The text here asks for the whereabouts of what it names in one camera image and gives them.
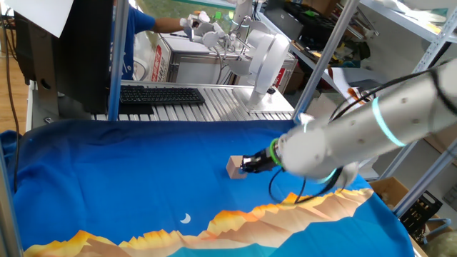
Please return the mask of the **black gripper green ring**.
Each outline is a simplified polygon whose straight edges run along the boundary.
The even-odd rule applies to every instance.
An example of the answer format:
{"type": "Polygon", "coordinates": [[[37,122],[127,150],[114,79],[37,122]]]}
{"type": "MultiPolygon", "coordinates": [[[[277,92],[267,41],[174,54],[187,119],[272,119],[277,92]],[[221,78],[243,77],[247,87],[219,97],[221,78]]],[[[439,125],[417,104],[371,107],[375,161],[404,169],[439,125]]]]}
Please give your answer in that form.
{"type": "Polygon", "coordinates": [[[272,171],[274,167],[282,166],[276,153],[277,146],[278,138],[275,138],[264,150],[259,151],[253,156],[242,156],[242,165],[240,166],[239,173],[261,173],[272,171]]]}

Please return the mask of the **person hand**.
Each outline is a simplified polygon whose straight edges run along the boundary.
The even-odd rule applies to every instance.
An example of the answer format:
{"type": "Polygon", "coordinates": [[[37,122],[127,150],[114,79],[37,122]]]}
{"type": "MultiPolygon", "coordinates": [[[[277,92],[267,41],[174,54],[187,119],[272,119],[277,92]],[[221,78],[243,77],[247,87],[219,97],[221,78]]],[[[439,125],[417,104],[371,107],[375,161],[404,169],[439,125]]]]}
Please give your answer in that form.
{"type": "Polygon", "coordinates": [[[194,29],[199,26],[201,20],[199,18],[200,12],[189,14],[187,18],[180,18],[179,25],[183,30],[194,29]]]}

